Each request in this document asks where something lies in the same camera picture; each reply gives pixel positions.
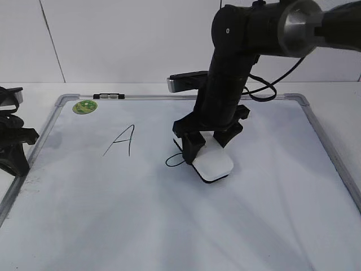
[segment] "black cable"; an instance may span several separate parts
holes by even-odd
[[[255,100],[257,100],[257,97],[253,96],[252,94],[258,93],[258,92],[260,92],[262,90],[265,90],[265,89],[272,89],[273,91],[275,91],[277,93],[277,90],[273,86],[276,85],[278,82],[282,81],[283,79],[285,79],[287,76],[289,76],[304,60],[305,60],[305,58],[299,59],[299,61],[288,72],[286,72],[284,75],[282,75],[280,78],[278,78],[276,81],[274,81],[272,83],[267,82],[266,80],[264,80],[261,77],[254,76],[254,75],[250,74],[249,75],[250,78],[252,78],[252,79],[254,79],[254,80],[258,81],[258,82],[261,82],[261,83],[265,84],[266,86],[264,86],[262,88],[259,88],[259,89],[256,89],[256,90],[252,90],[252,91],[249,91],[249,89],[247,87],[245,87],[244,89],[247,92],[242,93],[242,95],[249,95],[252,99],[256,98]],[[269,99],[273,100],[275,98],[274,95],[271,96],[271,97],[269,97],[269,98],[261,98],[261,99],[263,99],[263,102],[266,102],[266,101],[268,102]]]
[[[255,75],[249,75],[250,78],[252,78],[253,80],[256,80],[258,82],[261,82],[263,84],[265,84],[265,88],[270,88],[273,90],[274,94],[272,96],[269,96],[267,98],[260,98],[260,97],[257,97],[257,96],[254,96],[252,95],[250,92],[248,93],[248,95],[251,97],[252,100],[255,100],[256,102],[260,102],[260,103],[264,103],[264,102],[269,102],[273,99],[276,98],[277,96],[277,90],[276,88],[269,82],[267,82],[265,79],[261,78],[261,77],[258,77],[258,76],[255,76]]]
[[[174,157],[176,157],[176,156],[178,156],[178,155],[181,155],[182,153],[180,152],[180,153],[178,153],[178,154],[175,154],[175,155],[173,155],[173,156],[171,156],[170,158],[168,158],[167,160],[165,160],[165,164],[166,164],[166,166],[167,167],[170,167],[170,168],[175,168],[175,167],[177,167],[177,166],[179,166],[179,165],[181,165],[181,164],[183,164],[184,162],[185,162],[185,160],[183,161],[183,162],[180,162],[179,164],[177,164],[177,165],[169,165],[168,164],[168,161],[170,160],[170,159],[172,159],[172,158],[174,158]]]

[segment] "whiteboard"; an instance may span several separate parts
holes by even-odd
[[[360,213],[295,100],[242,101],[234,171],[212,185],[165,165],[194,100],[76,102],[0,228],[3,270],[360,270]],[[104,155],[131,125],[130,156],[128,142]]]

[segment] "black robotic arm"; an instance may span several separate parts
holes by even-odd
[[[323,12],[313,0],[280,0],[252,7],[225,5],[212,23],[214,53],[208,72],[173,75],[171,92],[198,89],[193,112],[174,123],[173,132],[182,139],[183,157],[192,164],[205,140],[201,131],[225,145],[243,127],[249,110],[239,101],[252,66],[260,55],[303,58],[316,47],[361,51],[361,1]],[[264,82],[274,90],[273,85]]]

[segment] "round sticker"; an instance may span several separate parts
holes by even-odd
[[[93,100],[82,100],[73,107],[73,111],[76,114],[85,115],[92,113],[97,107],[97,103]]]

